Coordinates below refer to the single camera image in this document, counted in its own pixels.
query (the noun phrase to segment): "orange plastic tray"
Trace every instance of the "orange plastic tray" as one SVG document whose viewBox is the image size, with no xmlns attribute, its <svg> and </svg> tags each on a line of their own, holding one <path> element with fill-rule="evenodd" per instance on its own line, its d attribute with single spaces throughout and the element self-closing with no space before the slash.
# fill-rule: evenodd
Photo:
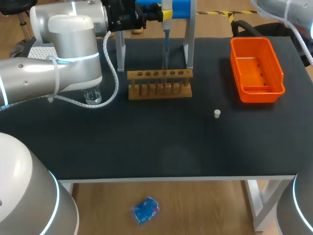
<svg viewBox="0 0 313 235">
<path fill-rule="evenodd" d="M 267 38 L 233 38 L 231 66 L 244 103 L 273 103 L 285 92 L 284 74 Z"/>
</svg>

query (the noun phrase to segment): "black table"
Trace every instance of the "black table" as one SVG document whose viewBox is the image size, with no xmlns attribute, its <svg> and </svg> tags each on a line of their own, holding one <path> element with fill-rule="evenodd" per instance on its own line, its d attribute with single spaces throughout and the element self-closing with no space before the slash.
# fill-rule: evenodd
<svg viewBox="0 0 313 235">
<path fill-rule="evenodd" d="M 240 101 L 230 38 L 198 38 L 192 98 L 129 101 L 125 71 L 107 107 L 28 101 L 0 112 L 0 132 L 21 140 L 59 180 L 295 175 L 313 153 L 313 85 L 290 38 L 270 40 L 286 88 L 274 104 Z M 160 69 L 162 44 L 127 39 L 125 70 Z M 101 47 L 106 100 L 114 82 Z M 116 67 L 114 41 L 108 51 Z M 182 40 L 172 39 L 169 68 L 184 66 Z M 80 91 L 64 95 L 84 102 Z"/>
</svg>

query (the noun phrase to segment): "wooden test tube rack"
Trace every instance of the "wooden test tube rack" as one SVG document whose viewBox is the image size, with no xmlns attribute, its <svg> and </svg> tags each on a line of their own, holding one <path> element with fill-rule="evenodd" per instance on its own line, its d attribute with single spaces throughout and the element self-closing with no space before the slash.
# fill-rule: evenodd
<svg viewBox="0 0 313 235">
<path fill-rule="evenodd" d="M 128 71 L 129 100 L 192 97 L 192 69 Z"/>
</svg>

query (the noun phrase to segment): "table leg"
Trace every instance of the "table leg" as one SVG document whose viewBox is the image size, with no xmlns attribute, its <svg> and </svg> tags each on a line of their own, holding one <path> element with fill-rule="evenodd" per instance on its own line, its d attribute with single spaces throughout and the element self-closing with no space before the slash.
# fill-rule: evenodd
<svg viewBox="0 0 313 235">
<path fill-rule="evenodd" d="M 265 231 L 275 219 L 277 202 L 290 181 L 269 180 L 260 192 L 256 180 L 245 180 L 256 232 Z"/>
<path fill-rule="evenodd" d="M 62 185 L 72 195 L 74 183 L 62 183 Z"/>
</svg>

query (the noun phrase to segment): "floor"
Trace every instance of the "floor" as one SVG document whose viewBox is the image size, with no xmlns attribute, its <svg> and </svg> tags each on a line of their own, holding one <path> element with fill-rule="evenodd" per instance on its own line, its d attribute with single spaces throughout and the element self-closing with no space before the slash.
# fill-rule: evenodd
<svg viewBox="0 0 313 235">
<path fill-rule="evenodd" d="M 39 0 L 41 3 L 55 0 Z M 254 10 L 249 0 L 198 0 L 198 11 Z M 236 14 L 235 20 L 251 25 L 272 20 L 257 14 Z M 173 23 L 171 37 L 184 36 L 185 21 Z M 11 48 L 23 39 L 17 16 L 0 16 L 0 59 L 8 58 Z M 126 37 L 163 37 L 161 25 L 150 22 L 139 35 Z M 231 37 L 228 17 L 197 15 L 196 37 Z M 73 191 L 80 212 L 79 235 L 253 235 L 252 217 L 246 188 L 240 181 L 97 183 L 75 185 Z M 139 227 L 129 209 L 145 197 L 155 198 L 160 213 Z M 275 223 L 263 233 L 278 235 Z"/>
</svg>

